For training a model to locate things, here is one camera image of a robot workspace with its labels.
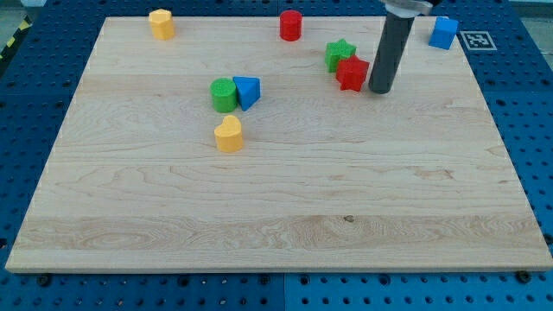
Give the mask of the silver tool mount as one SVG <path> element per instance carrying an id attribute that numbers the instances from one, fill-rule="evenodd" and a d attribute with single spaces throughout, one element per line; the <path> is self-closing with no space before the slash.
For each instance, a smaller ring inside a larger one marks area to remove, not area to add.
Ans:
<path id="1" fill-rule="evenodd" d="M 429 1 L 418 0 L 380 0 L 385 9 L 401 18 L 412 18 L 419 15 L 428 16 L 434 5 Z"/>

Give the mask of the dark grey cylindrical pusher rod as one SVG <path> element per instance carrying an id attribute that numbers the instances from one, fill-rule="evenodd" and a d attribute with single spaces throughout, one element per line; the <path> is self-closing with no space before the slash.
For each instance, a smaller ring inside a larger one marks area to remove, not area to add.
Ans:
<path id="1" fill-rule="evenodd" d="M 391 90 L 414 20 L 387 13 L 368 82 L 372 92 L 386 94 Z"/>

